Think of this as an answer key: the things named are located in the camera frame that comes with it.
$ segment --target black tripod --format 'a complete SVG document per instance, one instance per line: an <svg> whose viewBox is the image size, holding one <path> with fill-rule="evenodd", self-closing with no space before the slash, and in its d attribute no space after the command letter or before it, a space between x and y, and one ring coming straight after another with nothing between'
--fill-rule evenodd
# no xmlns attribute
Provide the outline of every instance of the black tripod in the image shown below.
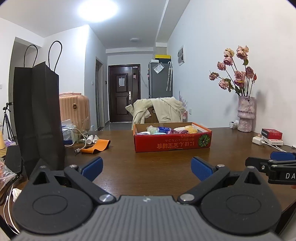
<svg viewBox="0 0 296 241"><path fill-rule="evenodd" d="M10 105L13 105L12 102L9 102L9 103L6 103L6 107L3 107L3 110L4 110L4 118L3 118L3 128L2 128L2 135L4 134L4 126L6 124L6 128L7 128L7 135L8 135L8 139L11 140L11 141L14 141L14 137L13 137L13 132L12 132L12 129L11 129L11 125L10 125L10 122L9 122L9 118L8 118L8 115L6 113L6 111L8 110L9 112L11 112L8 107Z"/></svg>

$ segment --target small red box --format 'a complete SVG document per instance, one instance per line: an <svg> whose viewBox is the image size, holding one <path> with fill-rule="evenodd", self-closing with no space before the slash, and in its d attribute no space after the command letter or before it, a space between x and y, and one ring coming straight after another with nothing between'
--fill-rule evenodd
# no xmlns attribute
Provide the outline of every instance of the small red box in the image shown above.
<svg viewBox="0 0 296 241"><path fill-rule="evenodd" d="M262 129L261 135L263 135L267 139L275 139L275 140L281 140L283 137L283 133L274 129Z"/></svg>
<svg viewBox="0 0 296 241"><path fill-rule="evenodd" d="M167 134L167 135L137 135L147 131L147 127L177 127L193 126L198 130L195 134ZM193 122L182 123L149 123L135 124L133 138L136 152L184 150L210 147L212 131Z"/></svg>

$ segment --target gray refrigerator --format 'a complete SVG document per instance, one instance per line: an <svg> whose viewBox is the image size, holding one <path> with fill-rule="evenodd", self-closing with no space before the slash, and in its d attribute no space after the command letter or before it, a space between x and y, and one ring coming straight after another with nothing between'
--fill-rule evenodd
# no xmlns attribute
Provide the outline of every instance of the gray refrigerator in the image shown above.
<svg viewBox="0 0 296 241"><path fill-rule="evenodd" d="M169 64L163 64L164 69L157 73L154 68L156 68L158 65L159 63L149 63L149 99L173 96L173 81L171 90L170 84L168 90L166 90Z"/></svg>

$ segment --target silver bolt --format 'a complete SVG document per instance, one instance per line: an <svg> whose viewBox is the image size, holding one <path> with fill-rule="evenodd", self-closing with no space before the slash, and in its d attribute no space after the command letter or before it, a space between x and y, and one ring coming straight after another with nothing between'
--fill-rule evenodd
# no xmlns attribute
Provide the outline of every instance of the silver bolt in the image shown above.
<svg viewBox="0 0 296 241"><path fill-rule="evenodd" d="M190 193L185 193L180 196L180 199L184 202L190 202L194 200L194 196Z"/></svg>
<svg viewBox="0 0 296 241"><path fill-rule="evenodd" d="M99 197L100 201L102 202L111 202L113 201L114 197L110 194L104 194Z"/></svg>

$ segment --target pink suitcase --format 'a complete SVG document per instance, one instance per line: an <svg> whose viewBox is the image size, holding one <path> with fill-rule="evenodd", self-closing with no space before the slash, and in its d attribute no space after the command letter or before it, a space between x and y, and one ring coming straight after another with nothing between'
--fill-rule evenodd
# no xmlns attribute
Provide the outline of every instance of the pink suitcase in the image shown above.
<svg viewBox="0 0 296 241"><path fill-rule="evenodd" d="M61 121L71 119L81 132L90 130L89 99L81 93L61 93L59 95Z"/></svg>

